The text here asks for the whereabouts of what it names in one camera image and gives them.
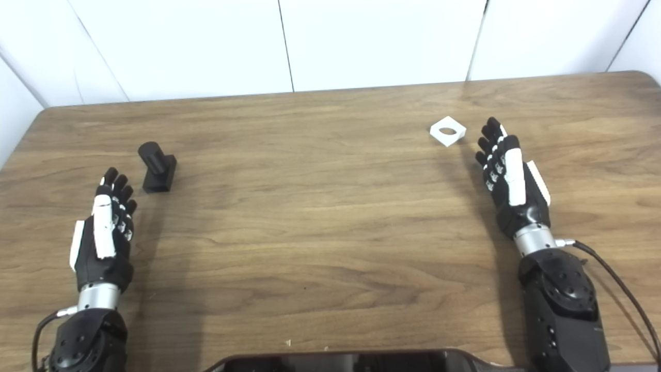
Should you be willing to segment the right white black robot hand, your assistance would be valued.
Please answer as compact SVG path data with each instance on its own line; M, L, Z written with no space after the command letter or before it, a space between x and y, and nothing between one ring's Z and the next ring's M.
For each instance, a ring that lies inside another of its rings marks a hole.
M524 162L517 136L508 134L494 116L478 139L475 159L496 208L496 223L508 238L527 226L551 227L550 196L538 171Z

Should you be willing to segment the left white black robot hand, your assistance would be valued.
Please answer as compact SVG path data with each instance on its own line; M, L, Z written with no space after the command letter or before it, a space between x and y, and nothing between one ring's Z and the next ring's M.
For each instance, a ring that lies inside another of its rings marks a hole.
M109 283L121 292L134 278L130 262L137 202L128 178L115 167L102 176L93 198L92 212L74 229L69 266L75 272L76 288Z

